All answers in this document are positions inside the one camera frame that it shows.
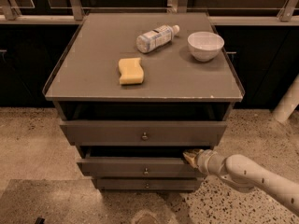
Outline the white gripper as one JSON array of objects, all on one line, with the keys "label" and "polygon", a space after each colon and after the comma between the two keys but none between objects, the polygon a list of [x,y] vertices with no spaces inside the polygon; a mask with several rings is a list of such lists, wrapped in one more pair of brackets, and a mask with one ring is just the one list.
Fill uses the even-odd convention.
[{"label": "white gripper", "polygon": [[192,168],[198,168],[205,175],[226,174],[226,158],[214,150],[187,149],[183,157]]}]

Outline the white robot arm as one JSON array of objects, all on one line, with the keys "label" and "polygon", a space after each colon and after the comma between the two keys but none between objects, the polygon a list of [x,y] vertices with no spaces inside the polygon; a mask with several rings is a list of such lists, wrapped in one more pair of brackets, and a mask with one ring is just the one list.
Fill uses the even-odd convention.
[{"label": "white robot arm", "polygon": [[250,192],[254,187],[261,189],[299,216],[299,185],[268,171],[248,157],[240,154],[224,157],[210,149],[185,150],[183,156],[200,173],[215,175],[240,192]]}]

